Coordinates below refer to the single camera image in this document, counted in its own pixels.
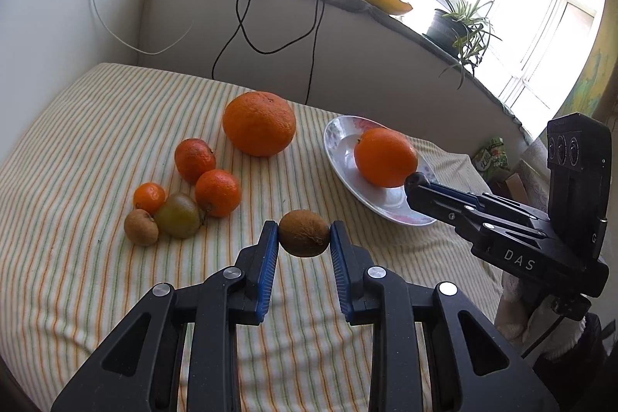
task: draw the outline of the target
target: spider plant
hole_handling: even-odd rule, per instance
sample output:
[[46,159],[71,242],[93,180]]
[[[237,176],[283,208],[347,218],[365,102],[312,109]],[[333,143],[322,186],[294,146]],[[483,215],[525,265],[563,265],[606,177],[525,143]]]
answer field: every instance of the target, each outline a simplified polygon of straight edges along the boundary
[[[453,47],[458,52],[458,62],[461,69],[461,81],[457,89],[462,87],[465,78],[465,66],[470,67],[470,71],[474,76],[474,70],[483,61],[483,56],[489,47],[489,42],[492,37],[499,41],[501,39],[492,33],[491,23],[487,16],[480,15],[482,8],[490,6],[493,1],[487,1],[481,4],[481,0],[471,3],[466,0],[443,0],[448,7],[448,12],[443,15],[444,18],[450,18],[461,23],[465,27],[465,36],[460,36],[454,29],[456,34]],[[450,65],[441,73],[444,74],[448,69],[454,68],[456,65]]]

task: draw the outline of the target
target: black cable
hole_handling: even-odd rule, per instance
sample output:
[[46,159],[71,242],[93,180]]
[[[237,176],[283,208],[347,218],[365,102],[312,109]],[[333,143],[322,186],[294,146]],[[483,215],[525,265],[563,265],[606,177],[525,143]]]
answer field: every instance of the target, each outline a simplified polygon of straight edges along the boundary
[[550,335],[553,331],[555,331],[555,329],[557,329],[557,328],[558,328],[558,325],[562,322],[562,320],[564,320],[564,315],[563,315],[563,314],[562,314],[562,315],[560,315],[560,316],[558,316],[558,319],[552,323],[551,327],[549,327],[549,329],[547,329],[547,330],[545,331],[545,333],[544,333],[541,337],[539,337],[537,340],[535,340],[535,341],[533,342],[532,346],[530,346],[528,349],[526,349],[526,350],[525,350],[525,351],[521,354],[521,357],[522,357],[522,358],[526,358],[526,356],[528,356],[528,355],[529,355],[532,351],[534,351],[540,343],[542,343],[542,342],[543,342],[546,338],[548,338],[548,337],[549,337],[549,335]]
[[[246,14],[249,12],[249,5],[250,5],[250,1],[251,1],[251,0],[249,0],[249,2],[247,2],[247,4],[246,4],[246,7],[245,7],[245,13],[243,13],[243,15],[242,15],[242,20],[244,20],[244,19],[245,19]],[[230,37],[230,38],[228,39],[228,42],[227,42],[227,43],[225,43],[225,45],[222,47],[221,51],[220,51],[220,52],[219,52],[219,54],[217,55],[217,58],[215,58],[215,59],[214,59],[214,63],[212,64],[212,69],[211,69],[211,72],[210,72],[211,79],[213,79],[213,80],[214,80],[214,69],[215,69],[215,67],[217,67],[217,63],[219,62],[219,59],[223,56],[223,53],[224,53],[224,52],[225,52],[225,50],[228,48],[228,46],[230,45],[230,43],[234,40],[234,37],[236,37],[236,34],[238,34],[239,30],[240,30],[240,24],[236,27],[236,30],[235,30],[235,31],[234,31],[234,33],[232,34],[232,37]]]
[[307,85],[307,96],[305,97],[305,105],[307,105],[307,102],[309,102],[309,92],[311,90],[311,81],[313,80],[313,67],[315,65],[315,45],[317,43],[317,31],[319,31],[319,26],[322,25],[325,5],[325,1],[322,0],[322,12],[319,14],[319,20],[317,21],[317,27],[315,28],[315,36],[313,37],[313,50],[311,51],[311,70],[309,71],[309,84]]
[[251,1],[252,0],[247,0],[246,7],[245,7],[245,12],[243,13],[242,16],[240,16],[240,7],[239,7],[240,0],[236,0],[236,19],[238,20],[239,24],[238,24],[238,27],[236,27],[236,30],[234,31],[234,33],[232,34],[232,37],[229,38],[229,40],[225,43],[225,45],[223,46],[223,48],[219,52],[219,55],[217,55],[217,57],[215,58],[214,63],[212,64],[211,78],[214,80],[214,69],[215,69],[217,63],[219,62],[219,60],[221,59],[221,56],[223,55],[223,53],[227,49],[227,47],[234,40],[234,37],[236,37],[236,34],[238,34],[239,30],[242,30],[242,34],[245,37],[245,41],[251,47],[251,49],[253,49],[256,53],[259,53],[260,55],[273,55],[274,53],[278,53],[278,52],[282,51],[283,49],[291,46],[292,44],[295,44],[298,41],[301,41],[302,39],[308,37],[315,30],[315,35],[314,35],[314,38],[313,38],[313,49],[311,51],[311,70],[309,72],[309,83],[308,83],[308,86],[307,86],[307,96],[305,98],[305,105],[306,105],[308,100],[309,100],[309,92],[310,92],[310,89],[311,89],[311,81],[313,80],[313,69],[314,69],[314,66],[315,66],[315,49],[316,49],[316,44],[317,44],[317,32],[318,32],[319,27],[320,27],[320,25],[322,23],[322,18],[324,17],[324,7],[326,5],[325,0],[322,0],[322,10],[321,10],[321,13],[319,15],[319,20],[317,18],[317,12],[319,10],[319,1],[320,0],[315,0],[315,12],[314,12],[314,16],[313,16],[313,25],[311,25],[311,28],[309,29],[309,31],[306,34],[303,34],[302,36],[297,37],[295,40],[290,41],[289,43],[284,44],[280,48],[277,48],[277,49],[271,50],[271,51],[262,51],[259,48],[255,47],[255,45],[251,42],[251,40],[249,40],[249,36],[246,33],[245,26],[244,26],[243,22],[245,21],[246,15],[247,15],[247,13],[249,11],[249,7],[251,6]]
[[[306,34],[303,34],[300,37],[297,37],[295,40],[290,41],[289,43],[283,44],[282,47],[277,48],[276,50],[271,50],[271,51],[262,51],[258,48],[255,47],[255,44],[253,44],[250,40],[249,40],[249,36],[246,33],[245,30],[245,26],[243,25],[243,19],[240,19],[240,12],[239,12],[239,2],[240,0],[236,0],[236,19],[239,22],[239,26],[240,26],[240,30],[242,30],[242,34],[243,36],[245,36],[245,41],[246,43],[251,47],[251,49],[253,51],[255,51],[256,53],[259,53],[260,55],[274,55],[274,53],[278,53],[281,50],[284,50],[285,48],[287,48],[288,46],[291,46],[292,44],[297,43],[298,41],[302,41],[304,38],[308,37],[311,35],[311,33],[313,32],[314,28],[316,28],[316,24],[317,24],[317,9],[319,7],[319,0],[315,0],[315,13],[313,16],[313,25],[311,25],[311,28],[309,29],[309,31]],[[248,9],[249,5],[251,4],[251,0],[249,0],[246,3],[246,7]]]

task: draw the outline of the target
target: orange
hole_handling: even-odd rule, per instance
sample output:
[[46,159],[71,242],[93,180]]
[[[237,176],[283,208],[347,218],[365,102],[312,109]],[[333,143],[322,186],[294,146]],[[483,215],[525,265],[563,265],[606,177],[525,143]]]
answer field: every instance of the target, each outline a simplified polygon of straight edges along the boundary
[[216,159],[208,144],[199,138],[187,138],[178,144],[174,152],[176,168],[191,185],[208,170],[214,170]]
[[250,156],[274,156],[296,133],[296,116],[273,93],[250,91],[234,98],[223,113],[223,131],[234,146]]
[[240,183],[225,170],[204,173],[195,185],[195,200],[208,217],[226,217],[240,204]]
[[373,128],[354,147],[354,161],[361,175],[379,187],[400,187],[416,171],[418,157],[408,139],[398,131]]
[[154,182],[140,185],[133,193],[133,206],[154,215],[165,203],[165,189]]

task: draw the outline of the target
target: bed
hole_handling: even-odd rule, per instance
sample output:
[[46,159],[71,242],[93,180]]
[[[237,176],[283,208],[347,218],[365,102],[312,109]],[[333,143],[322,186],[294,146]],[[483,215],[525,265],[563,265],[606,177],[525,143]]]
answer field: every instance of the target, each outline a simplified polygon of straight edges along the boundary
[[[474,258],[452,228],[388,222],[345,189],[322,145],[336,114],[292,103],[297,134],[283,153],[257,159],[234,149],[221,115],[245,91],[100,64],[53,101],[0,168],[0,355],[42,411],[154,284],[202,282],[254,244],[265,220],[292,209],[343,220],[352,242],[377,263],[421,285],[452,281],[493,319],[500,272]],[[240,179],[240,208],[209,220],[193,238],[132,246],[122,222],[138,185],[152,180],[168,193],[190,192],[173,161],[174,148],[188,137],[204,139],[217,166]],[[488,190],[467,156],[412,141],[441,183]],[[179,410],[185,410],[189,346]],[[281,252],[265,322],[239,327],[243,410],[365,411],[371,347],[371,329],[349,327],[339,310],[329,254],[297,259]],[[426,371],[423,377],[429,403]]]

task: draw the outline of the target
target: white plate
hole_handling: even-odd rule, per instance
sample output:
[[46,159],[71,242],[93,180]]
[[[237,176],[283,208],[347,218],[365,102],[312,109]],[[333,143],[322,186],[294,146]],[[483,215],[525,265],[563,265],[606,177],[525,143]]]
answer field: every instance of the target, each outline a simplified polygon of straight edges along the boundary
[[[429,225],[436,221],[427,215],[411,210],[406,201],[404,187],[384,189],[368,182],[356,168],[354,146],[363,132],[384,128],[379,123],[356,116],[340,116],[326,125],[324,147],[335,173],[358,200],[378,215],[398,224]],[[418,154],[418,168],[431,182],[438,179],[423,156]]]

